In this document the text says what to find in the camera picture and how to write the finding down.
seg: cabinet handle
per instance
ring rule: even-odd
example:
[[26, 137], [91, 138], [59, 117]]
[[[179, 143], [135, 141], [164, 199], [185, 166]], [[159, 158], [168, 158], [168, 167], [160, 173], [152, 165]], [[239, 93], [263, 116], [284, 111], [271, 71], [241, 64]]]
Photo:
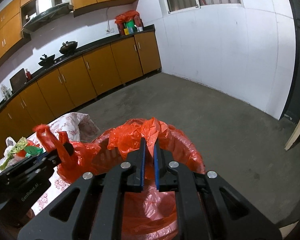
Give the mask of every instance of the cabinet handle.
[[22, 100], [23, 104], [25, 105], [25, 107], [27, 107], [27, 105], [26, 105], [25, 101], [24, 101], [23, 99], [21, 99], [21, 100]]

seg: black pot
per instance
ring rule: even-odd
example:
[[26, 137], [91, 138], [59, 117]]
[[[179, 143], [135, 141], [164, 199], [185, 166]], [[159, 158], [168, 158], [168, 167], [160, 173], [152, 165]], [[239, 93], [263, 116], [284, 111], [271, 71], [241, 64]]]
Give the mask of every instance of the black pot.
[[44, 58], [40, 58], [41, 61], [38, 63], [40, 66], [42, 67], [50, 67], [54, 64], [54, 57], [55, 57], [55, 54], [50, 56], [50, 57], [47, 57], [47, 55], [43, 54], [42, 56], [44, 56]]
[[78, 46], [77, 41], [67, 41], [66, 43], [63, 42], [59, 52], [64, 55], [70, 54], [75, 51], [77, 46]]

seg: electrical outlet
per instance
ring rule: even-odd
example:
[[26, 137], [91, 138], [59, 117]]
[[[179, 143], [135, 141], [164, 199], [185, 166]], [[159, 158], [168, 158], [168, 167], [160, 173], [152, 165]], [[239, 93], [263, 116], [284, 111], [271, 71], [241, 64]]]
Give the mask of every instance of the electrical outlet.
[[108, 29], [106, 29], [106, 34], [114, 33], [114, 28], [110, 28], [110, 32], [108, 32]]

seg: black countertop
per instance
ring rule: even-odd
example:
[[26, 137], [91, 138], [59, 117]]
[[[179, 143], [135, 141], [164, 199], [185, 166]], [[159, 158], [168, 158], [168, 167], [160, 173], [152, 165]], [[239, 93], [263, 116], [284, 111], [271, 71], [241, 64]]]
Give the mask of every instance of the black countertop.
[[35, 71], [32, 74], [32, 79], [30, 81], [28, 81], [22, 88], [20, 88], [18, 91], [13, 92], [13, 95], [6, 101], [4, 102], [1, 106], [0, 106], [0, 112], [6, 107], [6, 105], [15, 97], [17, 96], [22, 90], [24, 90], [26, 87], [28, 87], [30, 84], [32, 84], [33, 82], [37, 81], [38, 79], [40, 79], [41, 77], [43, 77], [45, 74], [49, 73], [50, 71], [56, 69], [57, 67], [63, 65], [64, 63], [68, 62], [71, 59], [74, 59], [86, 52], [89, 52], [93, 49], [96, 49], [98, 47], [107, 45], [111, 42], [115, 42], [115, 41], [121, 41], [130, 37], [133, 37], [136, 34], [140, 34], [140, 33], [146, 33], [146, 32], [154, 32], [155, 28], [154, 28], [154, 24], [146, 26], [143, 28], [142, 32], [138, 32], [138, 33], [133, 33], [133, 34], [129, 34], [129, 35], [125, 35], [125, 36], [120, 36], [120, 34], [115, 34], [97, 41], [93, 41], [90, 42], [86, 45], [83, 45], [79, 48], [76, 49], [76, 52], [70, 56], [61, 56], [60, 58], [62, 58], [62, 60], [60, 60], [59, 62], [55, 63], [54, 65], [45, 68], [42, 67], [40, 69], [38, 69], [37, 71]]

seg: orange plastic bag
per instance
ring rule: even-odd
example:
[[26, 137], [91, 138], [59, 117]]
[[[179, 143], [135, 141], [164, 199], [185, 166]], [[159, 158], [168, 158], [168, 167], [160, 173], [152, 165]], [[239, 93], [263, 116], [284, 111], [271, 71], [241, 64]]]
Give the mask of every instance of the orange plastic bag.
[[58, 156], [62, 163], [57, 166], [57, 173], [67, 183], [73, 183], [85, 172], [98, 174], [99, 172], [91, 165], [92, 160], [100, 151], [98, 144], [70, 142], [74, 147], [74, 153], [70, 156], [63, 144], [69, 142], [68, 135], [65, 131], [59, 132], [59, 140], [50, 131], [47, 125], [39, 125], [35, 128], [37, 138], [46, 149], [50, 152], [57, 149]]
[[[46, 126], [37, 130], [38, 139], [47, 148], [53, 147], [56, 141], [62, 145], [67, 140], [66, 132], [59, 133], [59, 140], [51, 134]], [[153, 150], [157, 138], [160, 147], [171, 151], [176, 161], [186, 164], [192, 171], [205, 172], [201, 155], [181, 130], [155, 118], [128, 120], [105, 131], [90, 144], [71, 142], [74, 146], [71, 157], [74, 159], [70, 162], [75, 161], [75, 164], [69, 168], [63, 161], [58, 165], [58, 174], [71, 183], [86, 171], [94, 174], [108, 172], [125, 160], [129, 152], [140, 147], [141, 137], [147, 142], [145, 185], [141, 193], [125, 194], [122, 239], [172, 240], [178, 233], [175, 195], [174, 192], [158, 192], [155, 187]]]

